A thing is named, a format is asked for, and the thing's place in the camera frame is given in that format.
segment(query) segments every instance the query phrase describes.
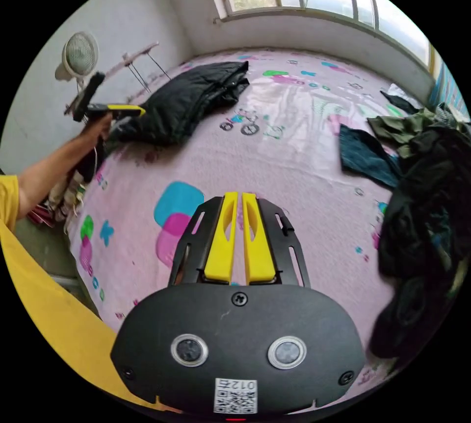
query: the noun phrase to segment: black jacket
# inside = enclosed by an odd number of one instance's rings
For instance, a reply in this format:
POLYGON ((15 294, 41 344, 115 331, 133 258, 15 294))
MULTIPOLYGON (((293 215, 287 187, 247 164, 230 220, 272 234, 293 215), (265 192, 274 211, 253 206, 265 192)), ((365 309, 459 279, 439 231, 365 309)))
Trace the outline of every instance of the black jacket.
POLYGON ((170 80, 142 105, 146 114, 110 134, 110 141, 168 146, 184 142, 204 116, 232 106, 247 88, 248 62, 195 67, 170 80))

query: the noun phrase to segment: yellow sleeve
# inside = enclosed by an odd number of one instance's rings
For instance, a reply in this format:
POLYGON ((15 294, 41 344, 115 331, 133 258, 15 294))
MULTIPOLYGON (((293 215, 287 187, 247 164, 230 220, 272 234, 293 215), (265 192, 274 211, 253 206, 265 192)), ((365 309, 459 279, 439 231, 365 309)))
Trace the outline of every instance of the yellow sleeve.
POLYGON ((81 377, 106 392, 156 410, 177 411, 131 394, 110 358, 116 333, 59 286, 0 221, 3 255, 26 311, 55 352, 81 377))
POLYGON ((12 232, 18 215, 18 177, 0 175, 0 221, 12 232))

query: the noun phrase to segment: qr code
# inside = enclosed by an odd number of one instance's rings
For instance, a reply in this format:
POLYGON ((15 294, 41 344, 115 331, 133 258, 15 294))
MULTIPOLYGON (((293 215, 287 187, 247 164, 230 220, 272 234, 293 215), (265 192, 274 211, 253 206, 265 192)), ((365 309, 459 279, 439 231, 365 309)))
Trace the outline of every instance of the qr code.
POLYGON ((215 413, 252 414, 257 412, 257 381, 216 379, 215 413))

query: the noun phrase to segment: pink bedsheet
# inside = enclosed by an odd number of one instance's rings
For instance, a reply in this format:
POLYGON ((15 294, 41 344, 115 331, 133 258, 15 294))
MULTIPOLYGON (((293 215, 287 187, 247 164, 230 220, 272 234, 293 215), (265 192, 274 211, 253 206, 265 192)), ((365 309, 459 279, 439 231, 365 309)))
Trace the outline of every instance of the pink bedsheet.
MULTIPOLYGON (((87 190, 69 232, 100 317, 118 330, 137 302, 166 286, 175 246, 198 204, 226 191, 253 192, 283 207, 312 287, 346 309, 367 348, 393 297, 376 250, 391 193, 341 172, 337 134, 340 123, 369 130, 366 117, 403 115, 380 94, 390 82, 330 57, 269 49, 203 56, 170 75, 223 60, 250 64, 250 87, 236 107, 205 119, 183 148, 127 145, 87 190)), ((245 284, 241 218, 239 212, 233 281, 245 284)), ((342 400, 382 382, 392 363, 369 356, 342 400)))

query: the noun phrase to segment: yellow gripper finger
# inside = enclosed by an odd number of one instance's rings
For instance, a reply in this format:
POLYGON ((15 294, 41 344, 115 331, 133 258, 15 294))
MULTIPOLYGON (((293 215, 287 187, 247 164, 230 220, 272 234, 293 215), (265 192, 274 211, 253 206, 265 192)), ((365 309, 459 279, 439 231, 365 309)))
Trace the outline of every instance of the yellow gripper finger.
POLYGON ((226 193, 205 266, 206 279, 231 283, 234 241, 236 239, 236 217, 237 192, 226 193), (231 233, 228 240, 226 230, 231 222, 231 233))
POLYGON ((255 194, 242 193, 242 209, 247 284, 270 282, 275 278, 275 267, 255 194), (254 234, 253 240, 250 238, 250 229, 254 234))

